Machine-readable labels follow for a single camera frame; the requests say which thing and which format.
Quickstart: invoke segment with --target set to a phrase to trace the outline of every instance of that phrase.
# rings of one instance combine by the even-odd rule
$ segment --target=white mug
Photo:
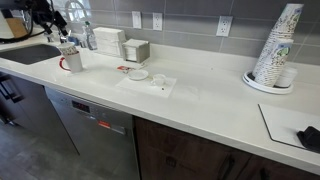
[[[63,67],[63,61],[66,60],[69,69]],[[60,59],[59,66],[61,69],[71,71],[72,73],[80,72],[83,70],[80,53],[69,56],[64,56]]]
[[[163,74],[156,74],[153,76],[151,84],[153,86],[163,86],[166,83],[166,76]]]

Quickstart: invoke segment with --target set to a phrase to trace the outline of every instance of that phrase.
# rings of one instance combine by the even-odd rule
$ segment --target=wall
[[[288,2],[304,3],[289,60],[320,65],[319,0],[54,0],[73,32],[83,21],[94,27],[123,29],[128,38],[152,43],[258,57],[268,34]],[[142,12],[143,29],[132,28],[131,11]],[[152,12],[164,14],[163,31],[152,30]],[[228,38],[216,37],[220,15],[232,15]]]

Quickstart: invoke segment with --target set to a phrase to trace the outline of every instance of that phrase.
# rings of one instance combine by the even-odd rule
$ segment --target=dishwasher control panel
[[[96,120],[107,122],[113,126],[133,128],[133,118],[131,114],[47,87],[45,90],[48,98],[53,102],[71,108]]]

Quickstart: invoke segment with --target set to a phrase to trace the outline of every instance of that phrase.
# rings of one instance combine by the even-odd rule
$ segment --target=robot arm
[[[33,21],[40,25],[47,34],[52,33],[51,24],[55,25],[64,36],[68,34],[66,21],[58,11],[54,11],[47,0],[0,0],[1,9],[31,12],[30,16],[32,16]]]

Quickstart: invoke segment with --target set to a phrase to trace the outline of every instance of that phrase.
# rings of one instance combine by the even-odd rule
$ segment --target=light switch
[[[133,28],[135,29],[141,29],[141,12],[139,11],[132,11],[132,24]]]

